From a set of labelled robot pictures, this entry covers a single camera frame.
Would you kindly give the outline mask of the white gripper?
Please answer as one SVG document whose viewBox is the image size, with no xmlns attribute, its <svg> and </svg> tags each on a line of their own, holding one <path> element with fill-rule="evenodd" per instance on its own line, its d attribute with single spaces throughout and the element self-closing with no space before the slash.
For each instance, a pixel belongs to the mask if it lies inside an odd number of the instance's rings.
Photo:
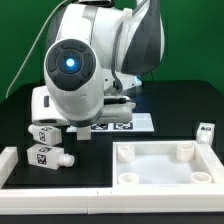
<svg viewBox="0 0 224 224">
<path fill-rule="evenodd" d="M 37 126 L 90 126 L 95 123 L 127 123 L 132 120 L 132 110 L 136 103 L 127 96 L 106 96 L 106 100 L 119 100 L 116 104 L 106 104 L 102 115 L 95 120 L 87 120 L 83 123 L 69 121 L 56 109 L 46 86 L 33 89 L 31 97 L 32 123 Z"/>
</svg>

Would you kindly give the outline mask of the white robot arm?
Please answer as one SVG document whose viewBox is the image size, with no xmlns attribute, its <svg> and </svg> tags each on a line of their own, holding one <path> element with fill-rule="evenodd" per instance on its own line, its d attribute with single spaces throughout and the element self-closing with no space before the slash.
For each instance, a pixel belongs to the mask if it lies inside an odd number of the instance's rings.
<svg viewBox="0 0 224 224">
<path fill-rule="evenodd" d="M 43 70 L 33 90 L 36 125 L 86 127 L 128 122 L 135 103 L 121 93 L 160 63 L 164 30 L 160 0 L 123 10 L 71 3 L 52 20 Z"/>
</svg>

